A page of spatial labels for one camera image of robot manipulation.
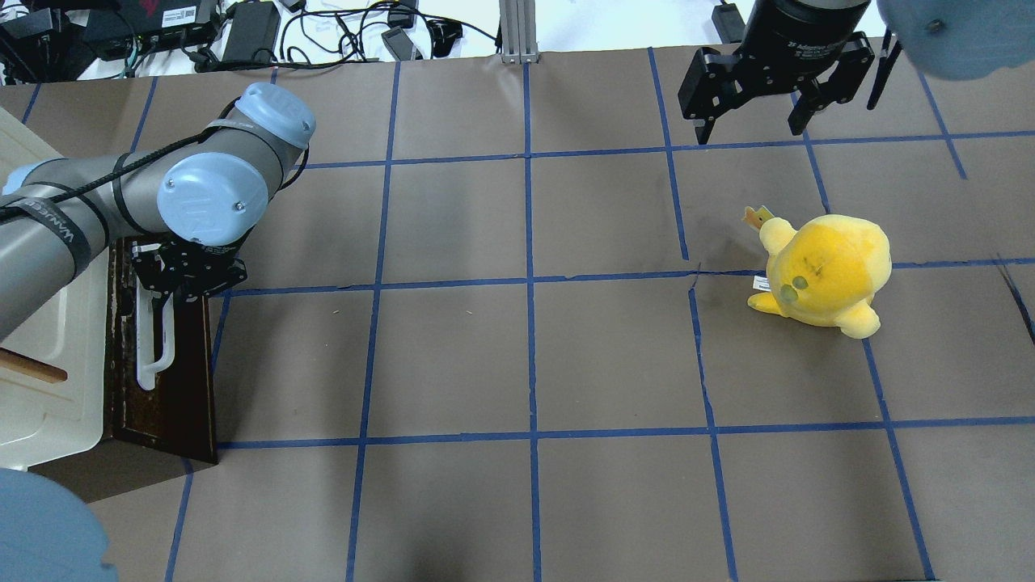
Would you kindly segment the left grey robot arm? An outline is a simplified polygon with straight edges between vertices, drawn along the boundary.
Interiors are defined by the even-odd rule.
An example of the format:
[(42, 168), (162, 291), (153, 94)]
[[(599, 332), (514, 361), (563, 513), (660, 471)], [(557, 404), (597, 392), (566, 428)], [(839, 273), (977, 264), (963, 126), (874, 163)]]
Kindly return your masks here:
[(2, 334), (123, 237), (162, 239), (136, 262), (161, 298), (189, 302), (243, 283), (239, 252), (295, 180), (315, 129), (299, 96), (254, 82), (206, 128), (155, 151), (16, 169), (2, 191)]

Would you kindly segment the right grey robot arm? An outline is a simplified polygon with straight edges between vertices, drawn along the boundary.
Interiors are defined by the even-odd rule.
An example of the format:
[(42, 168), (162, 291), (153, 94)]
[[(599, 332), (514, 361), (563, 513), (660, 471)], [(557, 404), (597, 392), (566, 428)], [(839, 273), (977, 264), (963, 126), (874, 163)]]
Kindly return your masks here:
[(680, 112), (709, 143), (715, 122), (757, 97), (797, 95), (788, 129), (802, 135), (814, 115), (852, 101), (875, 74), (866, 107), (880, 101), (899, 59), (949, 81), (985, 78), (1033, 59), (1031, 1), (880, 1), (880, 48), (858, 25), (868, 1), (758, 1), (731, 54), (703, 47), (678, 90)]

